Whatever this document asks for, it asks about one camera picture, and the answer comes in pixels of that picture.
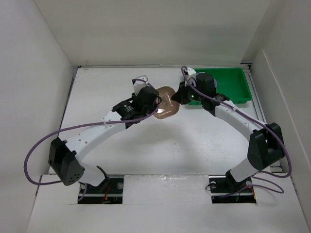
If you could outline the brown square panda plate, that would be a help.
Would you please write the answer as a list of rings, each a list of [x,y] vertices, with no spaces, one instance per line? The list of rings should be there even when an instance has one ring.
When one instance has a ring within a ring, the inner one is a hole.
[[[169,86],[163,86],[157,89],[162,101],[158,107],[154,117],[157,119],[165,119],[175,115],[179,111],[180,104],[172,99],[175,91]]]

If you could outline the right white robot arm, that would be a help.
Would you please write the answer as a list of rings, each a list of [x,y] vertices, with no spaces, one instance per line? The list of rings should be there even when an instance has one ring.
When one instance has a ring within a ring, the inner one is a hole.
[[[248,187],[248,178],[288,156],[279,125],[265,124],[240,110],[226,95],[217,92],[216,82],[210,74],[182,67],[182,75],[184,79],[172,100],[181,105],[193,100],[200,102],[205,111],[228,123],[249,143],[246,158],[228,170],[219,183],[226,196],[242,192]]]

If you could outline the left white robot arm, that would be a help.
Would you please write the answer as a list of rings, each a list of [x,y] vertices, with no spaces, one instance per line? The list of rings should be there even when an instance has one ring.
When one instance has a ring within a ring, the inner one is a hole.
[[[107,174],[99,166],[83,163],[83,159],[111,136],[153,115],[160,102],[159,92],[145,86],[81,133],[69,139],[54,139],[50,146],[50,167],[65,186],[81,182],[90,184],[97,192],[104,192],[108,188]]]

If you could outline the green plastic bin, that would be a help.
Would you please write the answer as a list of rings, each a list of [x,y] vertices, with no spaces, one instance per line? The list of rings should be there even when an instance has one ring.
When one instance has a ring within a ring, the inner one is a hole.
[[[226,95],[234,104],[244,104],[252,100],[252,95],[240,67],[195,68],[195,72],[209,73],[217,82],[217,92]]]

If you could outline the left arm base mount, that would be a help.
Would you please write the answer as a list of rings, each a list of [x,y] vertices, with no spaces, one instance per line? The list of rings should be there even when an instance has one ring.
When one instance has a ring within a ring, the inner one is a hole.
[[[124,176],[111,176],[104,191],[89,184],[80,184],[78,204],[122,204]]]

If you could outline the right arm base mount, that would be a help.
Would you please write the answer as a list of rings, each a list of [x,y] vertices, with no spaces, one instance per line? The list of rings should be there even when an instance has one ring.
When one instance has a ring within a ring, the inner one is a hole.
[[[251,177],[239,183],[227,183],[225,175],[210,175],[208,179],[206,191],[210,191],[212,204],[257,203],[254,189],[247,186],[252,184]]]

